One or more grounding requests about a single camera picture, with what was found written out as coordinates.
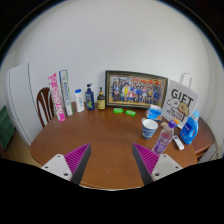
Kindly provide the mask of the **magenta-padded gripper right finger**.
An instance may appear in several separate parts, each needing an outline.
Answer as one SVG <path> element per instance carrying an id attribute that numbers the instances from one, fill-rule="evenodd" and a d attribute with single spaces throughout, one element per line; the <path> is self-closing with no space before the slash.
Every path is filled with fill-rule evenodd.
<path id="1" fill-rule="evenodd" d="M 158 155 L 152 150 L 134 143 L 132 154 L 145 185 L 164 178 L 182 167 L 167 154 Z"/>

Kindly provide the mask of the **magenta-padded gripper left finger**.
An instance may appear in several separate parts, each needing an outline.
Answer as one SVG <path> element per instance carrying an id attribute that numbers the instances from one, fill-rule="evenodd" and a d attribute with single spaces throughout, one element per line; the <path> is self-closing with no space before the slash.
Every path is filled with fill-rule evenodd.
<path id="1" fill-rule="evenodd" d="M 79 185 L 90 155 L 91 145 L 85 144 L 66 155 L 56 154 L 42 169 Z"/>

